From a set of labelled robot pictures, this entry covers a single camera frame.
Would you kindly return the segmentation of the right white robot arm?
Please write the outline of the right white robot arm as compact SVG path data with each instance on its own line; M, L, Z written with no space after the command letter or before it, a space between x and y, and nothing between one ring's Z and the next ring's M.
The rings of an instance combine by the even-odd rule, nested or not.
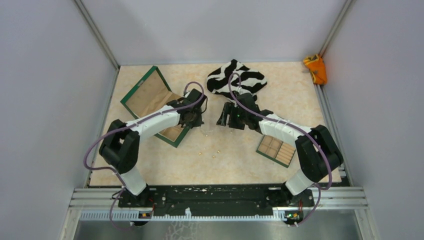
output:
M285 183L281 199L287 206L301 200L301 192L324 177L332 181L332 171L344 163L344 158L330 131L324 125L303 126L281 118L272 111L260 110L251 93L230 92L233 99L222 110L217 125L244 130L248 127L293 147L300 169Z

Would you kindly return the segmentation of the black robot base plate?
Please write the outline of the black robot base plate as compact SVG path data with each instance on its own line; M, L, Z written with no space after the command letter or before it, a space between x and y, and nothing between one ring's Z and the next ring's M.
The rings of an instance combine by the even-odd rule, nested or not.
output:
M156 217L182 216L189 209L195 217L270 216L274 207L312 207L310 189L293 195L282 183L149 185L138 196L125 190L120 208L153 208Z

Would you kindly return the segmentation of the green jewelry box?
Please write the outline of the green jewelry box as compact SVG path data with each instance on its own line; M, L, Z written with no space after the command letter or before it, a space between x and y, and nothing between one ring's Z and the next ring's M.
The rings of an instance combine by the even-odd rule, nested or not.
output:
M182 96L174 93L157 66L152 66L147 73L130 89L120 103L134 117L145 117L165 106L168 102ZM168 127L155 136L177 148L189 129L179 125Z

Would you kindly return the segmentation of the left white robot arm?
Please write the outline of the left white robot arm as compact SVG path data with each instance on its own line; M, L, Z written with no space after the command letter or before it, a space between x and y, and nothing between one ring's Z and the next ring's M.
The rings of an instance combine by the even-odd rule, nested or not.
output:
M130 200L138 207L149 203L148 186L136 168L140 143L168 128L182 129L200 127L202 105L207 96L192 89L185 96L168 102L159 110L136 120L114 120L99 147L99 155L107 162L130 192Z

